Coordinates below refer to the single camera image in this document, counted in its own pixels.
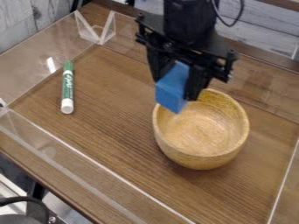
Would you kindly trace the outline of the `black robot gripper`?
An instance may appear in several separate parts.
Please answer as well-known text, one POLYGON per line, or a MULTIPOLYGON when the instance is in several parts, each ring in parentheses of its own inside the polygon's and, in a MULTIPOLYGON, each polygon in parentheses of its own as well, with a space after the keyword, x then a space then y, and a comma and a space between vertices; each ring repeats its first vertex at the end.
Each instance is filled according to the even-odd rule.
POLYGON ((137 33, 134 41, 145 46, 146 60, 153 81, 158 81, 174 61, 189 66, 184 87, 184 99, 196 101, 201 90, 214 78, 229 81, 233 62, 238 54, 213 28, 192 44, 169 38, 164 32, 164 16, 138 12, 134 17, 137 33))

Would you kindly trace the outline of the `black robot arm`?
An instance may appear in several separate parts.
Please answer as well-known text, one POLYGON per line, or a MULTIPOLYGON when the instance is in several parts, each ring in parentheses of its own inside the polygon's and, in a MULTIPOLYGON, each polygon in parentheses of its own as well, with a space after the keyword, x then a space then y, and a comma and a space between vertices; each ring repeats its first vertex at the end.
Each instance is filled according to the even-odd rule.
POLYGON ((180 61, 189 67, 181 96, 197 99, 213 79, 228 82, 238 53, 217 34, 220 0, 162 0, 162 14, 141 12, 134 41, 144 45, 152 79, 158 81, 180 61))

